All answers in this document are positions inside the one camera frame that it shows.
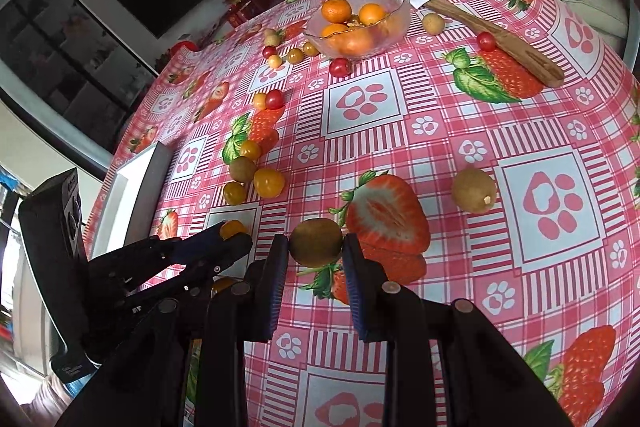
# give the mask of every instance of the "tablecloth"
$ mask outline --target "tablecloth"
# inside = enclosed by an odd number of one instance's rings
[[[441,35],[427,35],[420,23],[426,9],[412,12],[398,45],[357,63],[347,78],[329,75],[329,60],[322,56],[271,70],[260,54],[258,32],[286,28],[284,55],[302,45],[304,21],[322,1],[279,4],[222,44],[196,54],[184,50],[172,59],[114,156],[89,219],[87,243],[114,170],[154,140],[175,154],[152,231],[164,218],[164,226],[188,237],[237,217],[251,228],[256,259],[267,254],[275,233],[290,233],[311,217],[337,218],[335,209],[344,204],[340,194],[353,190],[363,173],[388,170],[412,186],[430,223],[431,246],[422,255],[426,274],[409,285],[419,296],[444,303],[471,299],[521,355],[537,357],[541,378],[551,375],[547,383],[559,364],[567,365],[580,334],[583,341],[598,334],[608,338],[612,353],[593,377],[604,385],[604,399],[588,420],[592,425],[640,349],[640,266],[634,254],[640,238],[640,121],[632,74],[558,0],[453,0],[516,33],[564,71],[562,88],[519,102],[484,102],[458,89],[454,70],[468,64],[451,60],[451,52],[463,62],[465,56],[476,60],[476,38],[451,20]],[[228,93],[207,114],[202,109],[216,87]],[[274,88],[288,100],[275,126],[280,140],[260,161],[286,174],[286,188],[273,200],[261,200],[251,189],[246,203],[227,206],[223,147],[255,116],[254,93]],[[466,166],[497,182],[498,200],[487,214],[466,214],[451,200],[453,176]],[[179,269],[167,269],[148,284]],[[246,344],[251,425],[379,425],[385,346],[359,342],[348,306],[332,298],[332,282],[318,282],[314,274],[297,277],[298,270],[291,260],[273,340]],[[436,350],[433,356],[443,423]],[[579,407],[567,402],[565,391],[565,410]]]

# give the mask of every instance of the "orange cherry tomato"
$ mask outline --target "orange cherry tomato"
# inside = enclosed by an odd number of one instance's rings
[[[265,92],[254,94],[254,107],[259,110],[267,108],[267,94]]]
[[[220,237],[225,240],[229,239],[229,237],[233,237],[234,235],[236,235],[236,233],[240,232],[248,233],[246,227],[237,219],[227,221],[220,227]]]
[[[253,140],[245,140],[240,144],[240,155],[246,156],[251,161],[256,162],[258,158],[262,156],[262,150]]]
[[[226,204],[244,203],[246,190],[238,182],[228,182],[222,189],[222,197],[225,198]]]
[[[261,198],[277,198],[284,188],[284,175],[274,169],[258,169],[254,174],[254,187]]]

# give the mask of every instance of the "glass bowl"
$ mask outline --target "glass bowl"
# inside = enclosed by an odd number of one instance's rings
[[[402,39],[411,22],[409,0],[347,0],[354,14],[367,3],[380,4],[388,14],[384,19],[365,26],[352,28],[328,37],[320,33],[329,24],[318,9],[306,23],[306,38],[329,58],[345,57],[351,60],[374,57]]]

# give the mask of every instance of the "wooden handle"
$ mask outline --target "wooden handle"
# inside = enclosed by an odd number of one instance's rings
[[[564,73],[562,73],[560,66],[519,36],[489,21],[471,15],[471,13],[461,10],[449,1],[430,0],[424,5],[435,12],[462,22],[476,34],[480,32],[491,33],[500,49],[515,58],[545,86],[560,87],[564,84]]]

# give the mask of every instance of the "red cherry tomato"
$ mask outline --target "red cherry tomato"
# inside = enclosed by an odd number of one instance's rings
[[[346,58],[334,58],[329,64],[329,73],[336,78],[343,78],[351,74],[351,62]]]
[[[262,50],[262,56],[264,58],[269,58],[271,55],[277,55],[278,51],[274,46],[265,46]]]
[[[279,89],[271,89],[264,100],[267,109],[279,109],[284,105],[284,94]]]
[[[489,32],[478,34],[478,45],[484,52],[492,52],[495,49],[495,38]]]

